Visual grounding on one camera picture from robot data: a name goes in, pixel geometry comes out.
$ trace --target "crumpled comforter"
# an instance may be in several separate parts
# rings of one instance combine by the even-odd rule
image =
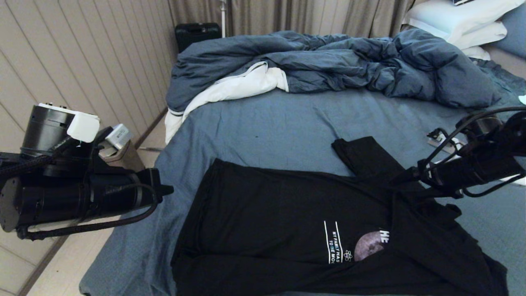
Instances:
[[[501,98],[490,78],[458,48],[420,29],[403,31],[393,39],[282,31],[191,45],[172,69],[168,106],[183,112],[218,79],[261,61],[285,71],[290,93],[366,87],[388,97],[474,108]]]

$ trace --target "floor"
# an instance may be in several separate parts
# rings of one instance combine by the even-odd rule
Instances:
[[[164,120],[161,120],[142,146],[164,148],[164,139]],[[153,167],[159,155],[159,152],[144,150],[138,153],[145,167]],[[78,284],[112,231],[105,229],[70,235],[27,295],[80,296]]]

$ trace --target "white pillow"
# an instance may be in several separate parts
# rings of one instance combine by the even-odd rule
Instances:
[[[450,43],[463,50],[464,48],[504,39],[507,33],[508,30],[506,30],[502,22],[494,22],[471,33],[466,33],[457,41]]]
[[[491,60],[489,52],[485,51],[480,46],[469,47],[469,48],[463,49],[462,52],[468,57],[474,57],[474,58],[478,58],[480,60],[486,60],[486,61]]]
[[[403,23],[454,43],[522,3],[524,0],[474,0],[455,6],[451,0],[429,0],[410,9]]]

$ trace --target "black t-shirt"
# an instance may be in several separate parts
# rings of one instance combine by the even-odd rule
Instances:
[[[372,137],[332,146],[357,177],[216,160],[171,262],[178,295],[508,294],[456,206],[389,187],[403,168]]]

